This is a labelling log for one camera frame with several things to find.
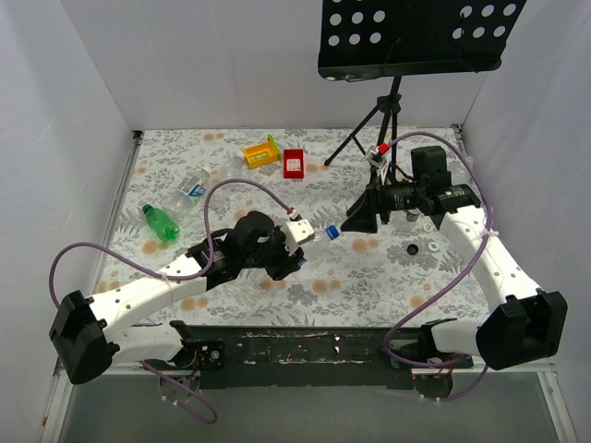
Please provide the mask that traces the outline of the clear Pepsi bottle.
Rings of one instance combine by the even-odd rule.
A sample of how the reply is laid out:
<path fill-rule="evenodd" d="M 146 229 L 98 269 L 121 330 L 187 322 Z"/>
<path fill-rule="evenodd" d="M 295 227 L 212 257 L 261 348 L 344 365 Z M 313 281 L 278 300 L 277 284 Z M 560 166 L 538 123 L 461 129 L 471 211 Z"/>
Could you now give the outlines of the clear Pepsi bottle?
<path fill-rule="evenodd" d="M 330 242 L 331 240 L 325 233 L 325 230 L 316 231 L 314 239 L 305 243 L 303 248 L 301 248 L 304 255 L 297 262 L 295 271 L 300 270 L 306 263 L 322 257 L 327 252 Z M 270 278 L 265 269 L 255 269 L 247 277 L 255 282 L 262 282 L 264 278 Z"/>

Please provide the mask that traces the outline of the blue bottle cap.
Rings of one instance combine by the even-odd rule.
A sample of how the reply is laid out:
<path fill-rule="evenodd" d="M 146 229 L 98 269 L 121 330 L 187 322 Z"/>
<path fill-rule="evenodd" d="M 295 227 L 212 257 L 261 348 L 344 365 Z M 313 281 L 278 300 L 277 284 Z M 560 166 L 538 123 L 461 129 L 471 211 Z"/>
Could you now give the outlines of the blue bottle cap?
<path fill-rule="evenodd" d="M 325 229 L 325 233 L 328 235 L 331 241 L 338 238 L 341 235 L 339 229 L 334 225 L 328 226 Z"/>

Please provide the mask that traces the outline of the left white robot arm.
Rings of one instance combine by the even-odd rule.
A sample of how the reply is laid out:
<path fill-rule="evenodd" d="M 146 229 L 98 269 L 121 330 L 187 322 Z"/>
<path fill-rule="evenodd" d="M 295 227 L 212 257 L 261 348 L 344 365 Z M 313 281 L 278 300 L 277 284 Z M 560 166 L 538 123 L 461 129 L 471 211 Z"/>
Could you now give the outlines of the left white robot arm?
<path fill-rule="evenodd" d="M 141 320 L 189 297 L 235 280 L 245 269 L 264 269 L 281 280 L 296 272 L 302 246 L 314 236 L 309 221 L 277 225 L 251 211 L 234 227 L 213 232 L 159 269 L 106 293 L 75 291 L 61 302 L 49 338 L 69 380 L 80 385 L 113 365 L 159 360 L 178 369 L 200 367 L 204 352 L 179 320 L 143 326 Z"/>

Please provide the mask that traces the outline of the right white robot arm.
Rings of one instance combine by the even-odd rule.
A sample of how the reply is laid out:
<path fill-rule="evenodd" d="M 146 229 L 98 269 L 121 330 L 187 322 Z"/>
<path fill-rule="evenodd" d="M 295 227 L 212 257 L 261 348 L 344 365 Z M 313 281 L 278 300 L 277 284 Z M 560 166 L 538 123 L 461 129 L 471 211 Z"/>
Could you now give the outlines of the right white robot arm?
<path fill-rule="evenodd" d="M 454 185 L 446 152 L 439 146 L 411 151 L 413 179 L 383 184 L 373 175 L 346 212 L 344 232 L 376 233 L 394 211 L 418 210 L 464 259 L 474 263 L 488 303 L 482 322 L 454 318 L 423 325 L 416 342 L 404 344 L 390 333 L 385 348 L 392 359 L 419 367 L 439 366 L 450 356 L 480 357 L 494 370 L 555 355 L 568 310 L 559 292 L 546 292 L 513 259 L 486 225 L 486 212 L 468 185 Z"/>

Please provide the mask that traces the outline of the small clear upright bottle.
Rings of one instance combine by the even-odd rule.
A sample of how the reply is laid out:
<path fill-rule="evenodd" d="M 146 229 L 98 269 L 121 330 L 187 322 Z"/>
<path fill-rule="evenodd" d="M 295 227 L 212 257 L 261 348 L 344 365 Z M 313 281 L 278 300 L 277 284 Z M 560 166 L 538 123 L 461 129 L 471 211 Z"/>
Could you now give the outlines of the small clear upright bottle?
<path fill-rule="evenodd" d="M 395 216 L 395 227 L 401 232 L 411 232 L 416 228 L 421 214 L 413 211 L 400 211 Z"/>

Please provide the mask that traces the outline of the black bottle cap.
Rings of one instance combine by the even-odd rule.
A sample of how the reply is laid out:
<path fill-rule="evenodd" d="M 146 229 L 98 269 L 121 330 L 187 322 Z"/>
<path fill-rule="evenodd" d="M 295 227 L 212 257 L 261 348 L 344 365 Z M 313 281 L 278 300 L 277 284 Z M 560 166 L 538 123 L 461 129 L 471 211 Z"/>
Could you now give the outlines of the black bottle cap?
<path fill-rule="evenodd" d="M 414 256 L 417 254 L 418 252 L 418 246 L 415 244 L 410 244 L 407 248 L 406 248 L 406 252 L 411 255 Z"/>

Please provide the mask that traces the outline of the clear bottle blue label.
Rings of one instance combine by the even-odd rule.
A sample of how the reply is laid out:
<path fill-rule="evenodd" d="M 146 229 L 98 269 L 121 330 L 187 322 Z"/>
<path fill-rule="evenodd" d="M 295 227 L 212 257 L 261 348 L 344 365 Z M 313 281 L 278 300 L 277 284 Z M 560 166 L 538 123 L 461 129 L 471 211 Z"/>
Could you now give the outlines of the clear bottle blue label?
<path fill-rule="evenodd" d="M 163 202 L 163 209 L 176 218 L 185 215 L 208 194 L 210 178 L 211 169 L 207 166 L 188 172 Z"/>

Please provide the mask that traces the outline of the green plastic bottle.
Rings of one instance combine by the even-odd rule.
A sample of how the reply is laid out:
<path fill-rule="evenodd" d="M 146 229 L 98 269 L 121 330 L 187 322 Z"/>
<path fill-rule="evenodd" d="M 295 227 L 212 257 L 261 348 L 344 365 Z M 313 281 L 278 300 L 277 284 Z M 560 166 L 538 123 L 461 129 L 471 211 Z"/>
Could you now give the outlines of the green plastic bottle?
<path fill-rule="evenodd" d="M 177 239 L 179 227 L 164 210 L 150 204 L 144 204 L 141 209 L 146 223 L 162 242 L 171 243 Z"/>

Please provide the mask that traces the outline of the floral tablecloth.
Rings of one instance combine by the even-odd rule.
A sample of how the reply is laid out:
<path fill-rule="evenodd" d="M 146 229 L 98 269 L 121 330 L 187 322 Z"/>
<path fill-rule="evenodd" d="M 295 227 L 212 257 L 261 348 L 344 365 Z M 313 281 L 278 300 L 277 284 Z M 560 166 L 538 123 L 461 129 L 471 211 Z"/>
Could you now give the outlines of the floral tablecloth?
<path fill-rule="evenodd" d="M 207 166 L 211 173 L 230 154 L 259 145 L 272 135 L 281 159 L 256 169 L 246 161 L 243 175 L 225 204 L 204 211 L 200 204 L 177 219 L 180 236 L 158 240 L 145 222 L 144 204 L 162 206 L 185 175 Z M 362 149 L 376 141 L 373 127 L 358 143 L 341 147 L 343 129 L 152 130 L 145 134 L 118 215 L 111 248 L 139 264 L 158 269 L 204 237 L 203 226 L 233 226 L 251 210 L 283 220 L 282 204 L 300 211 L 313 227 L 344 221 L 345 212 L 363 191 L 369 176 Z M 303 179 L 283 177 L 283 151 L 304 151 Z M 198 294 L 147 318 L 150 325 L 178 319 L 196 325 L 391 327 L 401 318 L 411 326 L 455 317 L 479 321 L 488 304 L 473 277 L 459 278 L 463 256 L 435 229 L 427 233 L 420 218 L 411 232 L 389 224 L 375 234 L 345 233 L 327 252 L 282 281 L 235 281 Z M 432 252 L 428 244 L 439 246 Z M 416 255 L 406 252 L 418 246 Z"/>

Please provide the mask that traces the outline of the red plastic box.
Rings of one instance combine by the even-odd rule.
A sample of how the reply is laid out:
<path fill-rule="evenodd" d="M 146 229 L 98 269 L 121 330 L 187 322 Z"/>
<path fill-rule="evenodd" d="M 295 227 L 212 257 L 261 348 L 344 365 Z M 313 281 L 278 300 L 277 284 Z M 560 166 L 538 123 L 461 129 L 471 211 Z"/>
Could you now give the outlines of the red plastic box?
<path fill-rule="evenodd" d="M 304 151 L 288 149 L 283 151 L 283 177 L 285 179 L 303 179 L 305 176 Z"/>

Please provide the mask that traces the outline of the yellow plastic box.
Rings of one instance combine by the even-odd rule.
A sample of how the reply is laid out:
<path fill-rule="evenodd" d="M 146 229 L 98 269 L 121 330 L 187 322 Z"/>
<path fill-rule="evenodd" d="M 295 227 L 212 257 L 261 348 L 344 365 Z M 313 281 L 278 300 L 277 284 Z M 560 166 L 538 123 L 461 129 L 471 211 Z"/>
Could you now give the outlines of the yellow plastic box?
<path fill-rule="evenodd" d="M 281 159 L 281 151 L 272 135 L 268 135 L 264 143 L 243 149 L 243 152 L 249 169 L 256 169 Z"/>

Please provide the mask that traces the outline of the black music stand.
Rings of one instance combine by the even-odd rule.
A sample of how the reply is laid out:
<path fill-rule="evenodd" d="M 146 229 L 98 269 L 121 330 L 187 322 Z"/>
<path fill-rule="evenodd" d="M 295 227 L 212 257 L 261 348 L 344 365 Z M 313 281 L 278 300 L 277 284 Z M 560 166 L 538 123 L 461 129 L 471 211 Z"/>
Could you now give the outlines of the black music stand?
<path fill-rule="evenodd" d="M 398 124 L 403 78 L 498 69 L 524 7 L 519 0 L 327 0 L 318 73 L 349 83 L 392 79 L 389 93 L 358 124 L 363 128 L 381 113 L 382 142 Z"/>

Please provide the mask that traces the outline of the clear bottle by wall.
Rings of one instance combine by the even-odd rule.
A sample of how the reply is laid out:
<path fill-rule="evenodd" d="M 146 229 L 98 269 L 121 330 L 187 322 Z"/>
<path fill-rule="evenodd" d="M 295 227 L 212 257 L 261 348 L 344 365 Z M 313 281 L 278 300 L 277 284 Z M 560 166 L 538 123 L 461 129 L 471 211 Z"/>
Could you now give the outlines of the clear bottle by wall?
<path fill-rule="evenodd" d="M 466 165 L 468 165 L 469 168 L 472 168 L 474 166 L 474 159 L 467 156 L 464 157 L 464 162 L 456 157 L 448 161 L 448 170 L 452 174 L 452 183 L 455 186 L 463 184 L 471 186 L 474 183 Z"/>

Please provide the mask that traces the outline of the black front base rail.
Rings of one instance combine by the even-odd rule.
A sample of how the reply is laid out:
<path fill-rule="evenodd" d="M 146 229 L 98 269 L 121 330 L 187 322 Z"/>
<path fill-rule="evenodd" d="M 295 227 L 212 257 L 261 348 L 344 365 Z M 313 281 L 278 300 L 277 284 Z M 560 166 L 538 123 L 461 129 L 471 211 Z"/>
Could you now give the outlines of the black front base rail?
<path fill-rule="evenodd" d="M 180 350 L 147 361 L 196 376 L 202 389 L 415 386 L 411 369 L 383 351 L 385 328 L 172 326 Z"/>

